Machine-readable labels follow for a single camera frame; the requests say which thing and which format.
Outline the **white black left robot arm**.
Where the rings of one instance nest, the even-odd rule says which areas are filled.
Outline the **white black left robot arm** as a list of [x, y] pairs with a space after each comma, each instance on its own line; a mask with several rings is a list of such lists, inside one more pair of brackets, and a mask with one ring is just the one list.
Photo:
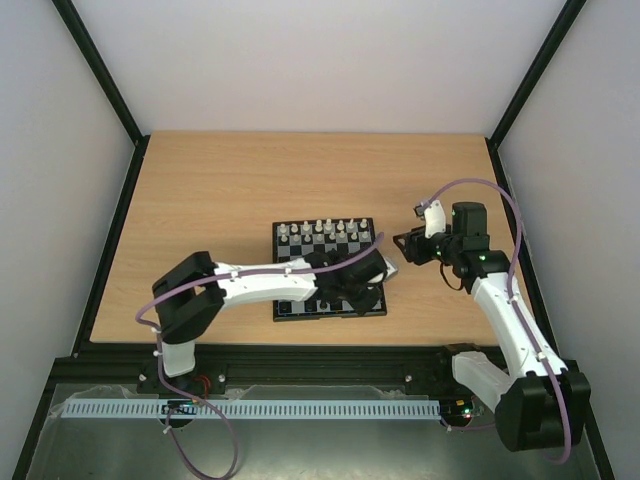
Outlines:
[[160, 322], [164, 374], [195, 369], [195, 341], [222, 311], [245, 304], [344, 301], [363, 316], [381, 300], [382, 285], [397, 266], [376, 248], [356, 253], [312, 251], [284, 263], [215, 263], [206, 251], [191, 254], [152, 285]]

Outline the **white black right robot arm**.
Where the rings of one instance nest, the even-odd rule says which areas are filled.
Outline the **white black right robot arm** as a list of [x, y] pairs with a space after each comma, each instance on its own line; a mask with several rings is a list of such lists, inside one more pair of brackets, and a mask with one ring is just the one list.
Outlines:
[[438, 384], [450, 392], [471, 390], [492, 411], [512, 452], [571, 450], [582, 439], [589, 382], [557, 355], [522, 302], [510, 260], [490, 247], [485, 206], [457, 202], [447, 215], [433, 201], [415, 211], [423, 225], [394, 236], [394, 243], [410, 263], [451, 268], [488, 319], [506, 361], [499, 368], [478, 350], [456, 353], [436, 367]]

